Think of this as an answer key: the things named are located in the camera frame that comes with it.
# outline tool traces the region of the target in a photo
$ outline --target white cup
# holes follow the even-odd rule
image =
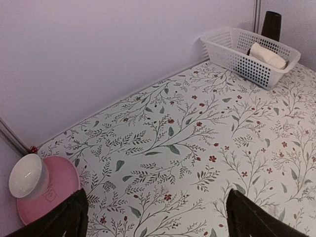
[[[9,178],[9,189],[16,198],[36,199],[47,190],[49,175],[46,164],[36,154],[22,157]]]

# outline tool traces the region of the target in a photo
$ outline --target white wall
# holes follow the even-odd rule
[[[6,236],[23,226],[16,210],[16,199],[8,187],[10,172],[19,158],[0,137],[0,236]]]
[[[197,62],[199,36],[251,29],[252,0],[2,0],[0,117],[39,145]]]
[[[316,71],[316,1],[264,0],[262,3],[262,23],[267,10],[280,13],[280,42],[300,51],[300,63]]]

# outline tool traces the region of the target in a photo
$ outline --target pink tray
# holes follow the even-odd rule
[[[47,191],[35,200],[17,200],[17,209],[25,225],[37,220],[80,189],[76,168],[63,157],[44,159],[49,173]]]

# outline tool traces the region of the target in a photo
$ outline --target paper towel roll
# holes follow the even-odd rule
[[[286,61],[283,58],[271,50],[261,47],[258,43],[254,43],[252,45],[250,49],[250,56],[255,57],[277,69],[284,69],[286,67]]]

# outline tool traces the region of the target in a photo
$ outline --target black cup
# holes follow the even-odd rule
[[[282,16],[273,11],[267,11],[261,35],[279,41],[281,33]]]

